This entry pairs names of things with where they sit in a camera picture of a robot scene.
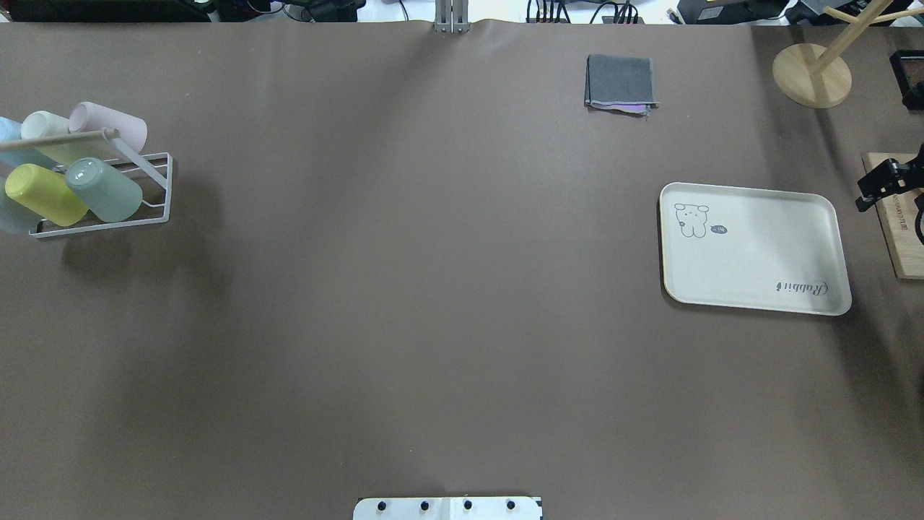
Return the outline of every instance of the tray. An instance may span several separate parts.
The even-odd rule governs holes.
[[[675,182],[659,202],[664,288],[675,300],[827,316],[850,308],[824,197]]]

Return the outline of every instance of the cloth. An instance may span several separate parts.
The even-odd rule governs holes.
[[[654,68],[644,57],[590,55],[584,105],[647,115],[654,99]]]

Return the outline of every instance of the bear drawing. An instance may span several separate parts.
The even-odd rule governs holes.
[[[701,239],[706,236],[707,205],[674,204],[677,210],[677,222],[680,222],[680,232],[685,237]]]

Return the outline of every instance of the round wooden base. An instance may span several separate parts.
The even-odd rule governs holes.
[[[850,93],[850,68],[837,57],[818,75],[809,68],[824,52],[814,43],[798,43],[780,51],[773,60],[773,80],[793,101],[812,108],[831,108]]]

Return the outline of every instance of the cup rack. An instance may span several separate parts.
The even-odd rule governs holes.
[[[73,235],[102,229],[127,228],[130,226],[144,226],[147,224],[163,224],[170,219],[170,199],[173,191],[174,159],[168,153],[139,155],[132,150],[121,138],[118,130],[103,129],[42,137],[38,139],[20,139],[17,141],[0,142],[0,152],[12,150],[25,150],[41,146],[56,144],[70,144],[74,142],[104,142],[115,151],[116,158],[105,162],[121,171],[130,179],[141,185],[144,198],[142,206],[127,220],[121,222],[102,222],[92,213],[87,214],[80,222],[66,228],[58,227],[51,221],[43,218],[30,231],[31,237],[46,239],[63,235]],[[64,173],[68,165],[55,167],[59,173]]]

